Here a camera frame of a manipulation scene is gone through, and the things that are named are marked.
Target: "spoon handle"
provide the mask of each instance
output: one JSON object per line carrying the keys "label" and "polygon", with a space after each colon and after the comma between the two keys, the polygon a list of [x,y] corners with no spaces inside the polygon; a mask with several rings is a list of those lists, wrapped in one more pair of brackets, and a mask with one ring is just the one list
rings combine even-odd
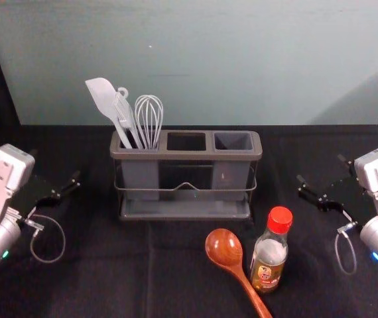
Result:
{"label": "spoon handle", "polygon": [[251,303],[253,303],[255,310],[258,313],[260,318],[273,318],[270,314],[270,311],[267,309],[266,305],[261,300],[260,296],[258,296],[257,292],[254,290],[253,286],[243,273],[242,268],[238,271],[235,271],[237,279],[241,282],[243,289],[247,292]]}

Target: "bottle label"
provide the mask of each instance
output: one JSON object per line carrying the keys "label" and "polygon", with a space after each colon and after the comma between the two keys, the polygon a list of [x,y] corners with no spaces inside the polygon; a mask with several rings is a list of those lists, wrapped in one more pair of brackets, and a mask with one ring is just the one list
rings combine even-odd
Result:
{"label": "bottle label", "polygon": [[284,262],[270,266],[260,260],[253,261],[251,269],[251,285],[257,291],[267,292],[273,290],[281,278]]}

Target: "white kitchen utensil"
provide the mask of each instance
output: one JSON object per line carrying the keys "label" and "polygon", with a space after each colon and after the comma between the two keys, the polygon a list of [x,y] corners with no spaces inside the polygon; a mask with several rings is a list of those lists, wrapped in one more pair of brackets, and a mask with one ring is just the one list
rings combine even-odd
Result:
{"label": "white kitchen utensil", "polygon": [[114,106],[117,109],[118,119],[120,125],[124,129],[129,129],[133,135],[133,139],[136,142],[137,148],[143,149],[139,134],[137,133],[135,118],[133,116],[133,110],[130,107],[129,102],[126,100],[129,96],[129,92],[124,87],[119,87],[115,94]]}
{"label": "white kitchen utensil", "polygon": [[116,92],[112,84],[105,78],[94,78],[87,80],[86,85],[95,101],[97,109],[102,115],[108,117],[113,122],[124,147],[132,148],[118,120],[117,111],[114,107]]}
{"label": "white kitchen utensil", "polygon": [[157,147],[164,107],[154,95],[142,95],[135,103],[135,121],[146,149]]}

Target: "sauce bottle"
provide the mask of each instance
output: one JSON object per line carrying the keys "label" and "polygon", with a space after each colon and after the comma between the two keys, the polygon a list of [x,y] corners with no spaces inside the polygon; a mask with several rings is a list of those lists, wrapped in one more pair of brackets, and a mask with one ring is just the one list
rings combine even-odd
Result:
{"label": "sauce bottle", "polygon": [[276,289],[288,256],[286,236],[292,225],[292,213],[286,207],[274,207],[267,228],[255,243],[251,261],[251,285],[260,293]]}

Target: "red cap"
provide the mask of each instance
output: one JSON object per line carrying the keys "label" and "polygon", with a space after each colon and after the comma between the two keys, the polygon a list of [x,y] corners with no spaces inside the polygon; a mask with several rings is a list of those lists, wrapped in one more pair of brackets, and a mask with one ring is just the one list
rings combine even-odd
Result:
{"label": "red cap", "polygon": [[292,225],[292,213],[286,207],[274,207],[269,213],[267,227],[276,234],[288,233]]}

